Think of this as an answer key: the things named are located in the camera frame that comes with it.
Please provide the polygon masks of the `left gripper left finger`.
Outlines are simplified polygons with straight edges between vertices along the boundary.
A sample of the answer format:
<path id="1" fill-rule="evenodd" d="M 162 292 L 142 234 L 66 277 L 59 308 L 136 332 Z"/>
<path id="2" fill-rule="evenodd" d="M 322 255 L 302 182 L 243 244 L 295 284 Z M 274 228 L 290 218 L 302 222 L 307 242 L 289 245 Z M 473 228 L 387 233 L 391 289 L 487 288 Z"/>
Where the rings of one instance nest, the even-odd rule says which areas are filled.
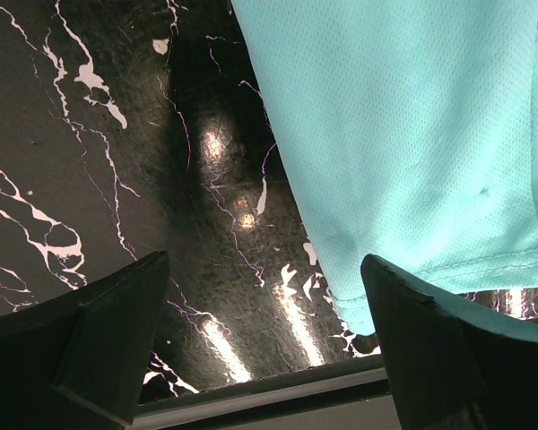
<path id="1" fill-rule="evenodd" d="M 167 252 L 153 252 L 0 316 L 0 429 L 132 425 L 169 269 Z"/>

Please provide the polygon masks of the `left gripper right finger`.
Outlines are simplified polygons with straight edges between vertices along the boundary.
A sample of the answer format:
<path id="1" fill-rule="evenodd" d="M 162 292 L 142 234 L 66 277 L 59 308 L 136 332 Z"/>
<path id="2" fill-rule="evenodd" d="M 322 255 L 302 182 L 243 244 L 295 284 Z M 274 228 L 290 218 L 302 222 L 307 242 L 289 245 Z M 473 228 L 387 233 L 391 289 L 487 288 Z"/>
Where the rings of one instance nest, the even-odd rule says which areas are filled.
<path id="1" fill-rule="evenodd" d="M 538 318 L 500 314 L 373 254 L 361 277 L 403 429 L 538 429 Z"/>

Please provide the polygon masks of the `teal t shirt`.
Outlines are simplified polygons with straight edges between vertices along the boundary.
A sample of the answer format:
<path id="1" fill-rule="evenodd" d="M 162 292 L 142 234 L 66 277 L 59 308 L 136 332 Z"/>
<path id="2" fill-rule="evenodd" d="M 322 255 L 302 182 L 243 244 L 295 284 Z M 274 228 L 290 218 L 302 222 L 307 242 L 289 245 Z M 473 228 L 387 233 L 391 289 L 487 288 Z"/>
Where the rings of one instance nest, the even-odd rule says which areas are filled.
<path id="1" fill-rule="evenodd" d="M 538 288 L 538 1 L 236 1 L 349 330 L 376 254 L 454 293 Z"/>

